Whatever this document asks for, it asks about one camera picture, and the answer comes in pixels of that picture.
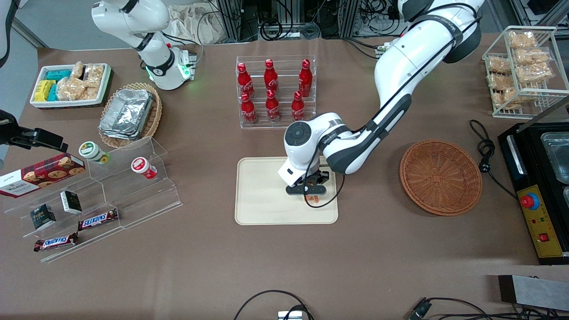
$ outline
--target brown tablecloth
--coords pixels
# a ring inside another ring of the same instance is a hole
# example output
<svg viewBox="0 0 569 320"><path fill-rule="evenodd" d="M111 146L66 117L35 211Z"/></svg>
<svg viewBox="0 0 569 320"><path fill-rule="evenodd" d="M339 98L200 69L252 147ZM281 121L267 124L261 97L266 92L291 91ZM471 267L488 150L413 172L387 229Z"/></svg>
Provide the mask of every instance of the brown tablecloth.
<svg viewBox="0 0 569 320"><path fill-rule="evenodd" d="M170 153L168 175L184 206L50 264L40 264L22 244L19 222L3 216L0 313L21 319L231 319L254 293L283 289L302 297L317 319L401 319L422 296L511 311L499 303L492 275L569 281L566 266L536 265L517 202L488 176L480 202L455 218L425 213L399 182L399 160L412 143L447 140L477 162L479 139L468 120L484 123L494 140L516 123L490 115L480 57L496 36L484 35L470 57L441 64L419 84L408 114L347 177L332 225L235 222L237 162L285 155L284 130L240 129L236 56L317 54L318 111L337 112L352 128L378 109L375 62L340 40L208 46L195 81L159 92L164 113L155 138ZM149 82L134 50L39 51L40 66L77 60L110 64L111 92ZM41 111L26 105L20 124L61 134L73 152L86 140L99 141L100 115L101 108ZM3 172L56 153L11 147ZM491 164L511 188L500 153ZM259 297L241 316L274 319L293 304L285 296ZM441 302L430 314L450 311L471 312Z"/></svg>

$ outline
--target wicker basket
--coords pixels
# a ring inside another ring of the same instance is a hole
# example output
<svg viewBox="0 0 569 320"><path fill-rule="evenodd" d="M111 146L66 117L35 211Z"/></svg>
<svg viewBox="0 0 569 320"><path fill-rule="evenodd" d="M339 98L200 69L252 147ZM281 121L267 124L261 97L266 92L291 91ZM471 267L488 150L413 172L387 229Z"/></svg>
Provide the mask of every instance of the wicker basket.
<svg viewBox="0 0 569 320"><path fill-rule="evenodd" d="M460 147L441 140L412 145L399 166L403 188L430 213L456 216L472 209L482 194L482 176Z"/></svg>
<svg viewBox="0 0 569 320"><path fill-rule="evenodd" d="M156 133L156 130L158 129L158 123L160 122L160 117L162 116L162 101L158 96L158 92L156 92L156 89L154 89L152 86L146 83L132 83L122 87L122 89L134 89L134 90L143 89L151 92L152 95L154 96L154 99L152 100L152 106L150 106L151 109L148 114L148 118L146 118L146 123L144 129L142 130L142 135L141 135L141 138L152 137L154 133ZM103 109L103 114L101 115L101 119L103 119L103 117L105 116L106 111L109 109L109 104L113 100L117 92L118 90L107 101L105 109ZM106 145L114 148L123 147L131 142L134 142L134 140L107 137L100 130L99 130L99 136L101 136L101 139Z"/></svg>

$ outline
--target clear acrylic display stand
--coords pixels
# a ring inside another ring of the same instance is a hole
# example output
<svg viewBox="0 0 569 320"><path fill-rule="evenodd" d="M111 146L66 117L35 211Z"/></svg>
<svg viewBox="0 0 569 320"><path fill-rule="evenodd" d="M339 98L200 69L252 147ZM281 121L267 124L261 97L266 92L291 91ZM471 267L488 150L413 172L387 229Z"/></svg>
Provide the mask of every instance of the clear acrylic display stand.
<svg viewBox="0 0 569 320"><path fill-rule="evenodd" d="M279 111L281 120L276 124L271 123L267 116L265 102L267 100L267 89L265 87L265 60L272 59L274 69L279 77L279 91L277 100L279 101ZM304 118L310 119L316 115L316 56L315 55L295 55L295 56L243 56L237 57L235 64L235 81L237 83L237 109L239 110L239 121L242 129L271 129L286 128L293 123L291 105L294 99L294 92L299 89L298 75L302 69L302 60L310 60L310 70L312 71L312 89L310 96L302 98L304 101ZM255 111L259 118L258 123L248 124L243 119L241 113L241 90L237 77L237 65L245 63L247 72L253 80L255 98L251 99L255 105Z"/></svg>
<svg viewBox="0 0 569 320"><path fill-rule="evenodd" d="M79 244L72 247L33 253L41 262L51 262L75 252L95 241L154 218L182 205L176 186L166 174L164 156L167 152L151 137L143 138L111 152L109 162L98 165L86 161L86 173L32 192L20 198L3 196L5 213L20 219L22 235L30 252L37 240L68 236L77 232L77 222L118 209L118 220L109 221L79 232ZM158 174L146 179L134 173L130 164L136 157L145 157ZM63 211L60 193L77 194L83 212L79 215ZM30 212L42 204L51 206L56 222L37 231Z"/></svg>

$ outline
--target red bottle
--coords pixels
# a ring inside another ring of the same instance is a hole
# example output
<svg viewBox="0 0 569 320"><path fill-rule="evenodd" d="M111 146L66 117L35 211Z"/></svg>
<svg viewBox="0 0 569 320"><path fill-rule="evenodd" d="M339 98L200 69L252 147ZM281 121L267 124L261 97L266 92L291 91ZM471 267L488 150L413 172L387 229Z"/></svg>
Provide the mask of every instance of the red bottle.
<svg viewBox="0 0 569 320"><path fill-rule="evenodd" d="M250 98L255 96L255 89L253 89L253 79L247 72L247 68L245 68L245 63L240 63L237 65L237 71L239 75L237 76L237 82L239 82L239 89L241 93L248 93Z"/></svg>
<svg viewBox="0 0 569 320"><path fill-rule="evenodd" d="M265 60L265 86L267 90L274 90L275 93L279 91L279 76L273 68L273 61L271 59Z"/></svg>
<svg viewBox="0 0 569 320"><path fill-rule="evenodd" d="M312 88L312 71L310 71L310 60L302 60L302 70L300 70L300 75L298 76L298 89L302 93L303 97L308 97L310 95L310 89Z"/></svg>
<svg viewBox="0 0 569 320"><path fill-rule="evenodd" d="M292 101L292 120L304 120L304 101L302 101L302 93L296 91L294 93L294 100Z"/></svg>
<svg viewBox="0 0 569 320"><path fill-rule="evenodd" d="M275 90L267 90L267 101L265 102L265 105L267 106L267 116L269 117L269 121L274 124L281 120L279 101L275 99L275 95Z"/></svg>
<svg viewBox="0 0 569 320"><path fill-rule="evenodd" d="M255 105L249 100L247 92L241 94L241 113L243 113L243 121L247 124L256 124L259 121L255 112Z"/></svg>

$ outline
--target small black box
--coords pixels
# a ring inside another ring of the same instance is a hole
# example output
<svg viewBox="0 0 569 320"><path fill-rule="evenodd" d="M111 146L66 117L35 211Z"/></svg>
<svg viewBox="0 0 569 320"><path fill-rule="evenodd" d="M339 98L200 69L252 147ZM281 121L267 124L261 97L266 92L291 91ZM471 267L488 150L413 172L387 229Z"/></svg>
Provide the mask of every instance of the small black box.
<svg viewBox="0 0 569 320"><path fill-rule="evenodd" d="M78 215L81 213L81 203L77 194L71 191L61 192L61 202L63 203L63 210L70 214Z"/></svg>
<svg viewBox="0 0 569 320"><path fill-rule="evenodd" d="M36 230L45 229L55 223L55 215L51 212L51 207L47 204L42 204L41 207L34 209L30 212L30 216Z"/></svg>

